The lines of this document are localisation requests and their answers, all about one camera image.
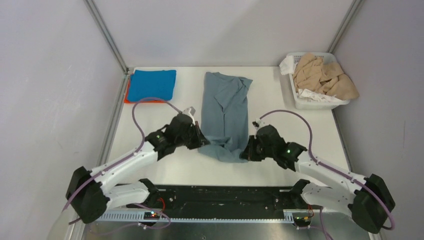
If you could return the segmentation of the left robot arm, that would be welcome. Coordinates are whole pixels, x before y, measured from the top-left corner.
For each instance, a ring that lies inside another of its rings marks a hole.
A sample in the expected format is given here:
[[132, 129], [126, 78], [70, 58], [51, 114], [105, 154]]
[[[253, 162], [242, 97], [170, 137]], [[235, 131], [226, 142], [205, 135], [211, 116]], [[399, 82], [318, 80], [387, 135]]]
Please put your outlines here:
[[71, 206], [85, 224], [117, 207], [142, 204], [145, 208], [152, 208], [157, 204], [159, 191], [149, 179], [143, 178], [131, 184], [121, 182], [173, 154], [178, 147], [193, 150], [209, 143], [190, 112], [178, 113], [170, 124], [151, 132], [142, 146], [129, 151], [122, 159], [91, 170], [83, 166], [76, 169], [65, 194], [67, 202], [64, 208]]

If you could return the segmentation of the grey-blue t-shirt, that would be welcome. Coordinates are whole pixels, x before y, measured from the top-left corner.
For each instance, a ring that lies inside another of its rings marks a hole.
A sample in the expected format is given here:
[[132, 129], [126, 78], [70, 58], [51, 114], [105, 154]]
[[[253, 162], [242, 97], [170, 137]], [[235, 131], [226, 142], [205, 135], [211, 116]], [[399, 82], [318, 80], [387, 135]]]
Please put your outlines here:
[[206, 72], [200, 130], [210, 144], [200, 154], [224, 163], [246, 163], [241, 158], [249, 140], [248, 92], [252, 80]]

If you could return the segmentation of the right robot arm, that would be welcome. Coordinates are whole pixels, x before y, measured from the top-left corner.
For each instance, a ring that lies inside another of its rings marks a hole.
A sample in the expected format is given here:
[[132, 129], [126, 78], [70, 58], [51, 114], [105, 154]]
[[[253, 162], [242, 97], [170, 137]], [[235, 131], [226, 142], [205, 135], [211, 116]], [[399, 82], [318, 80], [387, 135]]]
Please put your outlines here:
[[291, 204], [297, 209], [306, 205], [328, 208], [350, 217], [363, 230], [377, 234], [384, 228], [395, 201], [385, 183], [376, 174], [365, 177], [337, 167], [315, 156], [306, 147], [286, 142], [277, 129], [259, 121], [253, 123], [256, 133], [250, 135], [242, 159], [260, 162], [273, 159], [285, 170], [303, 174], [321, 182], [317, 185], [300, 179], [291, 188]]

